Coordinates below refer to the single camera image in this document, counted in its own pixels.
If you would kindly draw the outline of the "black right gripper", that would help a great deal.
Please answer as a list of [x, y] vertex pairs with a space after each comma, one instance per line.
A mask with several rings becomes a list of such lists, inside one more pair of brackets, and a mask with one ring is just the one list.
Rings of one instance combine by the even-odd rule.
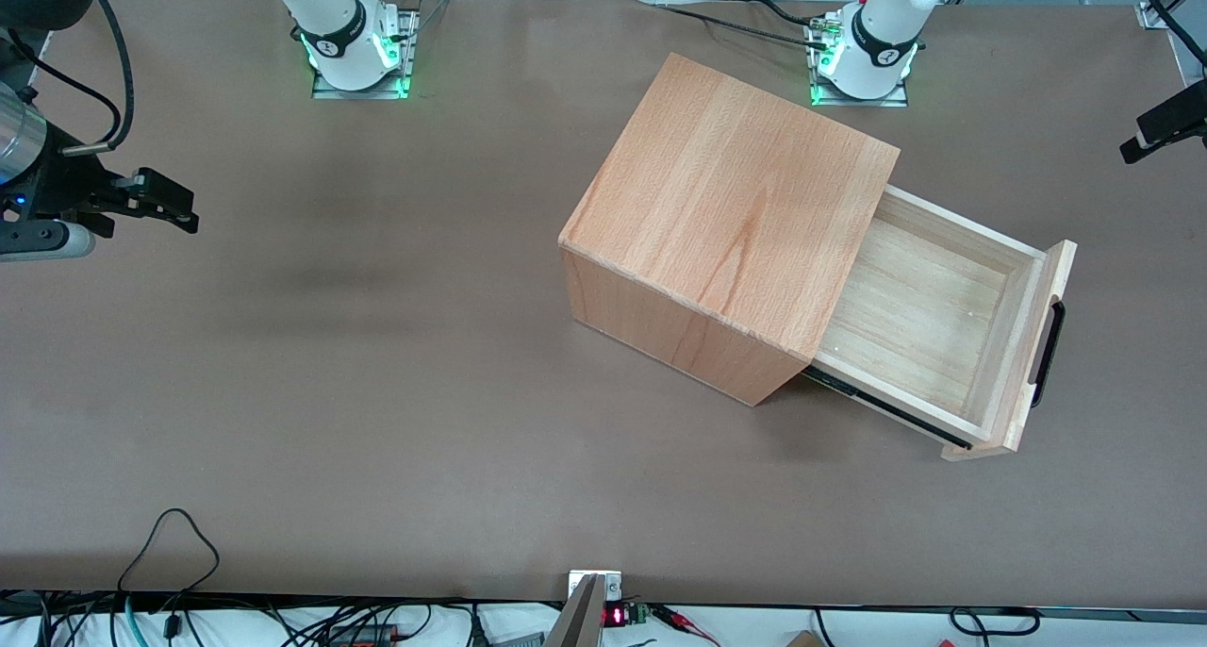
[[193, 191], [151, 167], [118, 177], [97, 156], [62, 156], [60, 148], [77, 145], [78, 140], [59, 127], [47, 126], [37, 161], [4, 183], [2, 212], [14, 212], [17, 218], [59, 218], [86, 229], [112, 229], [115, 222], [105, 212], [113, 212], [158, 218], [186, 234], [198, 233]]

